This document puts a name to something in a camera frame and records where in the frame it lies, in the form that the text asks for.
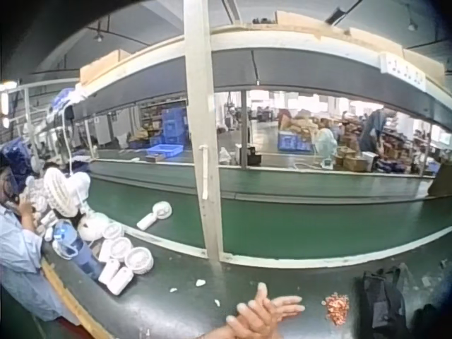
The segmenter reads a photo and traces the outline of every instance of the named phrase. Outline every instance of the white pillar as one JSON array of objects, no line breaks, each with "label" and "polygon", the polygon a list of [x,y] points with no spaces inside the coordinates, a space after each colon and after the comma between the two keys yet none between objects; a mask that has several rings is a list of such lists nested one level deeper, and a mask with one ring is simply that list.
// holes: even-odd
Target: white pillar
[{"label": "white pillar", "polygon": [[184,0],[184,34],[196,188],[207,255],[217,261],[222,253],[222,224],[208,0]]}]

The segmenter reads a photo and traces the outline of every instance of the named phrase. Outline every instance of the plastic crate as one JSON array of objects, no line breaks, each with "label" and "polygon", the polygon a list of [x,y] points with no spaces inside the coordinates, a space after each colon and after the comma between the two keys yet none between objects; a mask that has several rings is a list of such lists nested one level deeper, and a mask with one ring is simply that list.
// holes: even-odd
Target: plastic crate
[{"label": "plastic crate", "polygon": [[186,131],[184,120],[167,120],[163,122],[163,135],[180,136]]},{"label": "plastic crate", "polygon": [[172,145],[185,145],[187,143],[187,133],[182,133],[179,136],[165,136],[165,143]]},{"label": "plastic crate", "polygon": [[184,151],[183,145],[156,145],[151,148],[148,148],[146,152],[148,155],[152,154],[163,154],[165,157],[174,157]]},{"label": "plastic crate", "polygon": [[278,150],[297,150],[299,136],[291,132],[278,133]]},{"label": "plastic crate", "polygon": [[149,145],[150,146],[159,145],[161,143],[163,143],[163,136],[152,136],[149,139]]},{"label": "plastic crate", "polygon": [[301,136],[297,136],[296,149],[302,150],[304,152],[311,152],[312,151],[312,143],[309,141],[303,140]]},{"label": "plastic crate", "polygon": [[185,108],[169,108],[162,111],[163,121],[179,120],[183,121],[186,116]]}]

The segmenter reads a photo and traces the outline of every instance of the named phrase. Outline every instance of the conveyor belt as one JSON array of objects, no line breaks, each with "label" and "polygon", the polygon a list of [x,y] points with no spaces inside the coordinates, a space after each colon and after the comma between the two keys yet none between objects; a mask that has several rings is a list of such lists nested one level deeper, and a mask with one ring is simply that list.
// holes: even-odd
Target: conveyor belt
[{"label": "conveyor belt", "polygon": [[[94,179],[89,204],[129,226],[166,200],[173,215],[147,232],[203,247],[195,195]],[[452,198],[369,205],[302,205],[222,199],[224,250],[263,258],[327,258],[390,249],[452,225]]]},{"label": "conveyor belt", "polygon": [[[150,188],[196,194],[193,166],[141,163],[93,162],[96,176],[132,179]],[[291,196],[307,198],[415,198],[424,194],[430,179],[417,177],[373,177],[278,171],[220,169],[220,189],[224,194]]]}]

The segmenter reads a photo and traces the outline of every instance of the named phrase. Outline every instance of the white paper scrap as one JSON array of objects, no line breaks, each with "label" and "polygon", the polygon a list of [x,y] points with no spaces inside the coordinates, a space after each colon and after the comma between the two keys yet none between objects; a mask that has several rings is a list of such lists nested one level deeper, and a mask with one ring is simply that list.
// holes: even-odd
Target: white paper scrap
[{"label": "white paper scrap", "polygon": [[196,286],[197,286],[197,287],[204,286],[205,284],[206,284],[206,281],[205,281],[205,280],[198,279],[198,280],[196,281]]}]

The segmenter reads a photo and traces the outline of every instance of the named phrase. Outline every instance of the black backpack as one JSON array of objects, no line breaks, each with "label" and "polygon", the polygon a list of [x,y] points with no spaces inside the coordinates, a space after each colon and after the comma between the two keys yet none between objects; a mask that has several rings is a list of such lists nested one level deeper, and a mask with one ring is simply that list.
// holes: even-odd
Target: black backpack
[{"label": "black backpack", "polygon": [[360,284],[360,339],[412,338],[406,325],[405,300],[397,289],[399,277],[399,268],[364,273]]}]

